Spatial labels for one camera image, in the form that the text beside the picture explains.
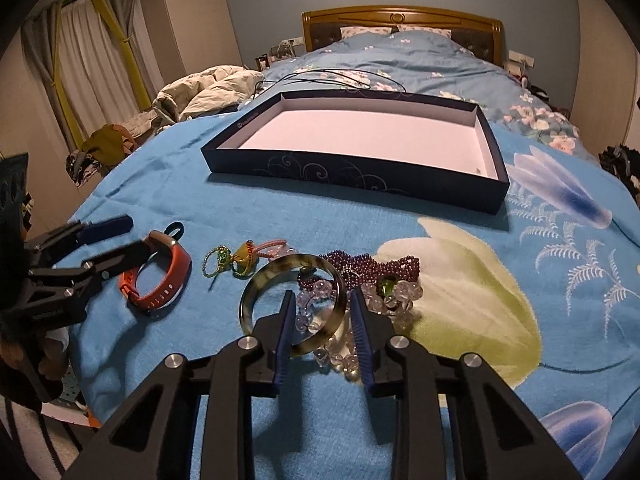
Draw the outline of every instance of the yellow curtain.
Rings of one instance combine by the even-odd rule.
[[[104,20],[104,23],[107,24],[111,33],[120,42],[120,49],[122,50],[124,63],[127,68],[127,75],[129,75],[129,82],[131,83],[133,94],[136,97],[138,108],[140,108],[141,112],[150,108],[151,99],[149,99],[149,94],[146,93],[145,83],[142,80],[142,75],[140,74],[140,67],[136,62],[136,58],[133,56],[133,51],[129,44],[130,38],[126,37],[124,31],[120,27],[120,23],[114,15],[108,0],[91,0],[91,2],[94,4],[95,10]]]
[[[76,120],[76,116],[74,115],[73,110],[71,109],[71,105],[69,104],[69,100],[66,98],[65,88],[62,85],[62,78],[60,77],[60,56],[58,55],[58,42],[60,40],[60,12],[62,12],[62,1],[56,3],[54,8],[54,23],[53,23],[53,81],[51,85],[56,91],[56,95],[58,96],[58,100],[60,101],[60,107],[62,108],[62,114],[65,117],[66,125],[69,127],[69,131],[71,132],[71,137],[74,140],[74,144],[76,148],[80,148],[84,139],[82,138],[82,131],[80,130],[80,125],[78,124],[78,120]]]

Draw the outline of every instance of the wooden headboard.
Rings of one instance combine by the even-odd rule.
[[[502,22],[456,10],[429,7],[363,6],[315,10],[302,15],[308,52],[341,39],[340,27],[423,25],[450,28],[451,39],[479,59],[502,66]]]

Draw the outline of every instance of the pillow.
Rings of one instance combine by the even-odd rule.
[[[391,34],[391,27],[340,27],[342,39],[362,34],[363,32],[373,32],[374,34]]]
[[[426,30],[427,32],[434,32],[435,34],[451,39],[450,28],[423,27],[422,25],[398,25],[398,30],[400,32],[406,32],[408,30]]]

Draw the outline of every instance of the metal screw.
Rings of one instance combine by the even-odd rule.
[[[180,354],[171,354],[164,358],[164,366],[167,368],[180,368],[184,362],[184,357]]]
[[[242,350],[251,350],[252,348],[255,348],[255,347],[258,346],[258,340],[255,337],[251,337],[250,335],[246,335],[244,337],[241,337],[238,340],[238,346]]]
[[[482,364],[482,358],[478,354],[466,354],[462,361],[469,368],[478,368]]]
[[[389,342],[393,348],[402,349],[409,346],[409,340],[403,335],[395,335],[389,340]]]

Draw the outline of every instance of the floral duvet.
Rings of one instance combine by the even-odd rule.
[[[354,53],[356,40],[360,50]],[[511,180],[496,216],[368,190],[210,174],[200,148],[239,121],[242,110],[170,127],[100,183],[76,217],[98,221],[128,213],[135,227],[81,248],[67,263],[180,220],[186,228],[180,243],[194,271],[160,316],[132,312],[112,282],[92,301],[87,320],[73,327],[72,363],[99,420],[165,355],[205,356],[242,335],[237,309],[246,282],[230,273],[213,283],[204,278],[199,267],[210,248],[286,238],[315,254],[342,249],[381,261],[418,257],[424,295],[415,302],[421,319],[412,337],[453,358],[478,352],[585,478],[605,477],[640,423],[640,211],[619,181],[578,158],[581,145],[569,123],[497,69],[443,40],[427,42],[415,33],[355,36],[351,44],[329,47],[332,52],[274,67],[267,80],[302,68],[295,74],[308,79],[283,81],[255,101],[279,89],[325,88],[327,80],[353,85],[358,78],[383,90],[395,86],[394,79],[413,91],[477,100]],[[434,54],[436,43],[449,56]],[[404,48],[410,56],[400,56]],[[376,49],[379,56],[367,60]],[[335,67],[337,60],[342,72],[309,71]],[[453,75],[458,61],[469,80]],[[494,81],[495,92],[482,92],[475,73]],[[154,266],[145,270],[141,292],[153,289],[162,274]],[[277,310],[287,286],[267,291],[256,316]],[[253,418],[256,478],[389,478],[393,403],[367,399],[360,384],[320,373],[312,360],[292,360],[280,397],[255,399]],[[200,413],[196,457],[203,421]],[[192,478],[198,478],[197,464]]]

